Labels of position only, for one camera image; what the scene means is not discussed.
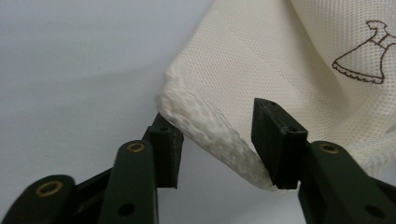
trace gray background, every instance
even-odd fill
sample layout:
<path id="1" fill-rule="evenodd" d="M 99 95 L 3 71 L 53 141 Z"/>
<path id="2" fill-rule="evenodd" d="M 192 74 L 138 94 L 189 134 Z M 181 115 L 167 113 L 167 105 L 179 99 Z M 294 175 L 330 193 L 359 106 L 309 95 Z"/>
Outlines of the gray background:
<path id="1" fill-rule="evenodd" d="M 0 1 L 0 218 L 37 179 L 112 166 L 156 115 L 163 71 L 210 0 Z M 392 164 L 381 176 L 396 185 Z M 304 223 L 296 192 L 256 189 L 184 144 L 166 223 Z"/>

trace screw hole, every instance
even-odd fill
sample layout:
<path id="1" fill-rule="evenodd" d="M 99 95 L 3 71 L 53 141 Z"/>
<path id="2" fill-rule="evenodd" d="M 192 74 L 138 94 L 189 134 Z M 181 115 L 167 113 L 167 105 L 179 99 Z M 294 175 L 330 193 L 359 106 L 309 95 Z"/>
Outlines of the screw hole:
<path id="1" fill-rule="evenodd" d="M 127 217 L 134 212 L 134 205 L 131 203 L 126 203 L 119 209 L 119 215 L 121 217 Z"/>
<path id="2" fill-rule="evenodd" d="M 64 184 L 59 180 L 49 181 L 35 190 L 35 194 L 38 197 L 48 197 L 56 192 L 58 192 Z"/>
<path id="3" fill-rule="evenodd" d="M 376 206 L 373 205 L 366 205 L 364 206 L 364 209 L 366 210 L 367 213 L 369 213 L 372 217 L 376 217 L 376 218 L 381 218 L 381 219 L 385 219 L 385 213 L 381 211 L 381 209 L 379 209 Z"/>
<path id="4" fill-rule="evenodd" d="M 291 132 L 297 132 L 298 130 L 297 130 L 296 128 L 289 127 L 289 131 L 291 131 Z"/>

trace laundry bag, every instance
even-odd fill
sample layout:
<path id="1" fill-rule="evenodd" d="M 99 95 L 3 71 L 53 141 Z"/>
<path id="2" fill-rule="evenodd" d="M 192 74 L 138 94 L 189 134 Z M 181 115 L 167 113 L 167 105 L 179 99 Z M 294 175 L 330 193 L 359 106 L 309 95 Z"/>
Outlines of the laundry bag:
<path id="1" fill-rule="evenodd" d="M 216 0 L 165 73 L 160 113 L 258 188 L 254 98 L 308 140 L 344 147 L 368 175 L 396 158 L 396 2 Z"/>

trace dress icon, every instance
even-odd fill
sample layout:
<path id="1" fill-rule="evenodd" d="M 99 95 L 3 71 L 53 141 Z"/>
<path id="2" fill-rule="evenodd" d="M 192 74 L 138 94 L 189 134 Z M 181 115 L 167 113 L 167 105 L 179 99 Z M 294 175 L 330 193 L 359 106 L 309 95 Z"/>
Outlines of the dress icon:
<path id="1" fill-rule="evenodd" d="M 347 77 L 374 84 L 384 83 L 383 59 L 391 45 L 396 44 L 396 36 L 390 35 L 382 21 L 367 21 L 375 34 L 353 50 L 337 58 L 332 68 Z"/>

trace mounting hole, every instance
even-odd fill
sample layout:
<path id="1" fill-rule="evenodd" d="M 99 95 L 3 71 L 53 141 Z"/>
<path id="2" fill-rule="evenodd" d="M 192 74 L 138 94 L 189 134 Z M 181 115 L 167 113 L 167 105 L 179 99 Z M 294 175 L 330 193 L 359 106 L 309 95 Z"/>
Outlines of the mounting hole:
<path id="1" fill-rule="evenodd" d="M 119 208 L 120 217 L 128 217 L 134 212 L 134 205 L 132 203 L 126 203 Z"/>
<path id="2" fill-rule="evenodd" d="M 291 132 L 294 132 L 294 133 L 298 131 L 296 128 L 293 128 L 293 127 L 289 127 L 288 130 Z"/>
<path id="3" fill-rule="evenodd" d="M 38 187 L 35 190 L 35 194 L 41 198 L 48 197 L 48 196 L 58 192 L 63 186 L 64 186 L 64 183 L 62 183 L 61 181 L 52 180 L 52 181 L 49 181 L 49 182 L 41 185 L 40 187 Z"/>
<path id="4" fill-rule="evenodd" d="M 139 152 L 139 151 L 145 149 L 145 145 L 143 145 L 141 143 L 132 143 L 126 149 L 130 152 Z"/>
<path id="5" fill-rule="evenodd" d="M 332 154 L 337 154 L 338 152 L 340 152 L 340 150 L 332 145 L 328 145 L 328 144 L 321 144 L 320 149 L 322 149 L 325 152 L 328 153 L 332 153 Z"/>
<path id="6" fill-rule="evenodd" d="M 381 209 L 374 205 L 366 205 L 364 206 L 364 209 L 366 210 L 367 213 L 369 213 L 372 217 L 380 218 L 380 219 L 385 219 L 387 216 Z"/>

